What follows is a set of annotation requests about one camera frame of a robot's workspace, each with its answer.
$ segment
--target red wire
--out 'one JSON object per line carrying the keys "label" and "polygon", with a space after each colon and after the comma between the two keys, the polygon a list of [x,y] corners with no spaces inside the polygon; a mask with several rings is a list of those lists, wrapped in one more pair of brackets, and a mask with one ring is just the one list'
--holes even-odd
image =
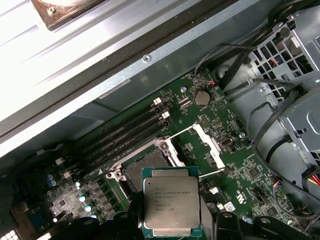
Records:
{"label": "red wire", "polygon": [[320,185],[320,180],[316,175],[312,175],[311,177],[318,185]]}

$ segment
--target green circuit board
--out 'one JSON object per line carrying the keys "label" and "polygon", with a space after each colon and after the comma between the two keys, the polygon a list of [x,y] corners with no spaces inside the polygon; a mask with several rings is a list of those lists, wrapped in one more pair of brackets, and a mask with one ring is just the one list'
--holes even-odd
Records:
{"label": "green circuit board", "polygon": [[[102,136],[107,136],[108,133],[116,129],[120,123],[134,119],[133,116],[136,117],[137,113],[148,108],[155,99],[160,98],[163,103],[161,111],[168,111],[170,114],[167,124],[163,125],[161,129],[153,132],[146,128],[147,130],[144,132],[144,128],[140,128],[139,131],[135,133],[139,141],[131,147],[127,147],[123,155],[110,158],[105,164],[100,164],[99,167],[83,175],[79,180],[81,183],[80,189],[75,189],[74,185],[70,184],[70,181],[64,181],[62,173],[57,172],[53,174],[59,176],[56,177],[57,179],[61,178],[61,180],[57,181],[58,188],[49,187],[50,189],[48,190],[48,184],[45,184],[45,190],[43,190],[44,192],[41,194],[47,191],[47,194],[49,194],[50,191],[50,195],[45,197],[46,200],[42,199],[41,201],[54,203],[55,212],[67,210],[74,213],[73,211],[75,211],[80,204],[79,201],[77,201],[79,196],[88,192],[91,194],[91,185],[99,182],[99,186],[103,187],[111,199],[113,205],[112,211],[125,211],[129,206],[129,196],[126,194],[127,192],[121,182],[106,178],[106,173],[110,168],[119,161],[119,159],[123,158],[123,156],[134,152],[155,138],[165,139],[192,125],[199,124],[203,131],[219,145],[220,158],[226,166],[223,172],[200,179],[199,190],[204,200],[207,203],[215,203],[221,211],[230,211],[237,214],[239,218],[247,217],[252,219],[255,216],[271,216],[294,228],[302,229],[300,222],[296,218],[282,213],[276,206],[272,195],[274,182],[269,179],[268,170],[265,169],[255,157],[249,140],[246,137],[240,137],[240,133],[245,131],[243,124],[233,112],[222,90],[217,85],[209,84],[213,78],[207,70],[201,71],[197,77],[201,78],[202,81],[194,81],[191,73],[186,74],[77,140],[74,148],[76,150],[83,149],[83,152],[80,152],[78,156],[73,158],[75,162],[78,162],[78,158],[83,158],[86,154],[84,149],[87,148],[90,143],[96,139],[102,139]],[[199,92],[208,93],[209,102],[206,106],[198,106],[196,104],[196,95]],[[210,147],[203,143],[199,134],[194,129],[190,128],[175,136],[172,139],[172,144],[178,153],[177,155],[180,161],[187,167],[198,166],[200,176],[218,170],[216,161],[210,154]],[[139,162],[143,159],[145,160],[149,154],[154,153],[156,149],[155,146],[151,145],[128,158],[122,163],[122,169],[124,170],[122,173],[126,174],[126,171],[129,172],[127,169],[129,166],[139,164]],[[102,148],[100,152],[95,152],[94,155],[88,157],[88,159],[83,159],[87,162],[90,162],[92,159],[99,162],[105,159],[104,157],[98,159],[99,154],[104,152],[106,152],[106,150]],[[169,165],[166,161],[167,160],[164,160],[164,165],[156,167]],[[52,174],[52,172],[44,171],[43,177],[45,178],[48,173]],[[209,189],[214,187],[220,190],[218,196],[213,196],[213,194],[209,192]],[[36,188],[35,185],[29,186],[30,191]],[[103,209],[103,205],[98,203],[94,197],[91,198],[93,199],[92,201],[96,211],[101,215],[100,220],[105,221],[108,219],[110,214]],[[60,207],[58,203],[61,201],[65,201],[67,205]],[[278,201],[287,211],[292,209],[291,203],[281,190],[278,191]],[[43,222],[47,227],[52,224],[46,220]]]}

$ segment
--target capacitor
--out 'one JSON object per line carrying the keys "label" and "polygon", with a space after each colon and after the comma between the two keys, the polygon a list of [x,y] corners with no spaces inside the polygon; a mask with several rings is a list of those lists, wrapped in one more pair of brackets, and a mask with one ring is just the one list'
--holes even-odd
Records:
{"label": "capacitor", "polygon": [[53,222],[57,223],[60,219],[62,219],[66,215],[66,211],[60,212],[57,216],[53,218]]}
{"label": "capacitor", "polygon": [[92,214],[91,214],[91,218],[93,218],[93,219],[96,219],[96,218],[98,218],[98,215],[99,215],[99,213],[97,212],[97,211],[95,211],[95,212],[93,212]]}
{"label": "capacitor", "polygon": [[86,201],[86,199],[87,199],[87,195],[86,194],[83,194],[83,195],[81,195],[79,197],[79,201],[82,202],[82,203],[84,203]]}
{"label": "capacitor", "polygon": [[85,206],[85,208],[84,208],[84,210],[85,210],[86,212],[90,212],[91,209],[92,209],[92,204],[91,204],[91,203],[88,204],[87,206]]}
{"label": "capacitor", "polygon": [[46,176],[46,179],[48,179],[49,181],[51,181],[52,179],[54,179],[54,176],[52,176],[51,174],[48,174]]}
{"label": "capacitor", "polygon": [[244,215],[242,217],[242,220],[245,221],[247,224],[253,224],[253,222],[254,222],[253,219],[247,215]]}
{"label": "capacitor", "polygon": [[57,182],[56,182],[56,180],[51,180],[51,181],[50,181],[50,184],[51,184],[52,187],[54,187],[54,186],[57,185]]}

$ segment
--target integrated circuit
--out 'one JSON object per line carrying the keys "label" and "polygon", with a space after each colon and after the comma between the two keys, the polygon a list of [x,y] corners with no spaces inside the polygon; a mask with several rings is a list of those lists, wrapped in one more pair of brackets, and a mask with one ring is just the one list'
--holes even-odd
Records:
{"label": "integrated circuit", "polygon": [[258,170],[256,167],[254,167],[254,168],[250,169],[250,170],[248,171],[248,173],[249,173],[250,177],[251,177],[252,179],[254,179],[256,176],[259,175],[259,170]]}
{"label": "integrated circuit", "polygon": [[143,169],[145,236],[201,236],[199,181],[189,174],[188,168]]}
{"label": "integrated circuit", "polygon": [[124,173],[128,178],[131,187],[136,191],[140,192],[142,190],[142,168],[161,168],[168,167],[169,163],[165,159],[163,153],[160,149],[155,149],[144,158],[130,164]]}

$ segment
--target ventilation hole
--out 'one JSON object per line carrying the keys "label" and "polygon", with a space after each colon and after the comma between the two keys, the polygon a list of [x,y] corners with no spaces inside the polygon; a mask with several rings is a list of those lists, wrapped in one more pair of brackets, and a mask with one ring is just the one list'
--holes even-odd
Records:
{"label": "ventilation hole", "polygon": [[271,79],[276,79],[276,75],[274,74],[273,71],[269,72],[268,74]]}
{"label": "ventilation hole", "polygon": [[286,48],[289,50],[289,52],[291,53],[291,55],[293,57],[302,54],[301,48],[300,47],[296,47],[296,45],[293,42],[293,38],[292,37],[289,38],[288,40],[286,40],[284,42],[284,45],[286,46]]}
{"label": "ventilation hole", "polygon": [[278,53],[274,45],[272,44],[272,42],[268,42],[266,44],[266,47],[269,49],[269,52],[271,53],[271,55],[276,55]]}
{"label": "ventilation hole", "polygon": [[297,67],[297,65],[295,64],[294,61],[288,62],[288,66],[289,66],[289,68],[291,69],[291,71],[298,70],[298,67]]}
{"label": "ventilation hole", "polygon": [[264,79],[270,79],[269,76],[268,76],[268,74],[263,75],[263,78],[264,78]]}
{"label": "ventilation hole", "polygon": [[269,70],[271,70],[271,67],[269,66],[269,64],[266,62],[263,64],[264,69],[268,72]]}
{"label": "ventilation hole", "polygon": [[282,97],[286,94],[286,91],[284,88],[278,88],[278,91]]}
{"label": "ventilation hole", "polygon": [[254,50],[253,51],[253,54],[256,56],[256,58],[261,62],[262,61],[262,56],[261,56],[261,54],[259,53],[259,51],[258,50]]}
{"label": "ventilation hole", "polygon": [[266,49],[265,46],[263,46],[263,47],[261,48],[261,52],[262,52],[262,54],[265,56],[265,59],[271,58],[271,55],[270,55],[270,53],[268,52],[268,50]]}
{"label": "ventilation hole", "polygon": [[303,74],[307,74],[313,71],[313,68],[311,67],[309,61],[305,56],[300,56],[296,60],[297,64],[299,65],[301,71]]}
{"label": "ventilation hole", "polygon": [[268,63],[273,69],[277,66],[276,60],[274,58],[270,59]]}
{"label": "ventilation hole", "polygon": [[272,40],[274,43],[275,47],[278,49],[279,52],[281,52],[283,49],[285,49],[282,41],[284,38],[281,36],[280,32],[277,32],[275,35],[275,38]]}
{"label": "ventilation hole", "polygon": [[290,81],[290,78],[288,77],[287,74],[283,74],[283,75],[281,76],[281,78],[282,78],[282,80],[285,81],[285,82],[289,82],[289,81]]}
{"label": "ventilation hole", "polygon": [[287,51],[284,51],[283,53],[281,53],[281,56],[285,61],[289,61],[291,59],[291,56]]}
{"label": "ventilation hole", "polygon": [[259,66],[258,69],[261,74],[264,74],[266,72],[262,66]]}
{"label": "ventilation hole", "polygon": [[281,65],[284,63],[284,61],[282,60],[282,57],[280,55],[275,56],[274,59],[278,65]]}
{"label": "ventilation hole", "polygon": [[318,160],[320,159],[316,152],[311,151],[310,153],[314,159],[318,159]]}
{"label": "ventilation hole", "polygon": [[299,72],[299,71],[295,71],[294,73],[293,73],[293,76],[295,76],[296,78],[297,77],[300,77],[302,74],[301,74],[301,72]]}
{"label": "ventilation hole", "polygon": [[274,96],[276,98],[280,98],[281,97],[280,93],[277,90],[273,91],[273,94],[274,94]]}

